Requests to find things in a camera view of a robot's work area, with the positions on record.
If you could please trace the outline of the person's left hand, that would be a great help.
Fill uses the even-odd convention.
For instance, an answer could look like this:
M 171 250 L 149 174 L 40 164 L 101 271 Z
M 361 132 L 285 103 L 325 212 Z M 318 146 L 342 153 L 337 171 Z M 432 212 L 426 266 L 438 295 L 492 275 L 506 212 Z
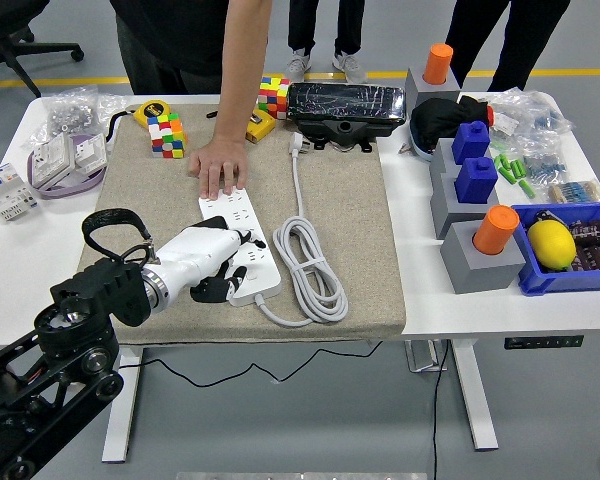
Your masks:
M 248 156 L 244 140 L 213 138 L 189 157 L 188 174 L 198 179 L 199 197 L 216 200 L 220 191 L 229 195 L 244 189 L 248 179 Z

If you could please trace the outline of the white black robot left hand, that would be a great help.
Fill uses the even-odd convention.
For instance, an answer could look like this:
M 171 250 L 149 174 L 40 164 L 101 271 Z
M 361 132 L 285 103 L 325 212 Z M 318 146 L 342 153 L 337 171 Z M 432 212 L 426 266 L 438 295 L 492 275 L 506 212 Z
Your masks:
M 224 303 L 240 288 L 247 268 L 227 273 L 232 258 L 245 243 L 264 241 L 248 230 L 193 225 L 161 247 L 156 260 L 143 267 L 145 291 L 153 312 L 172 305 L 180 291 L 190 289 L 198 303 Z

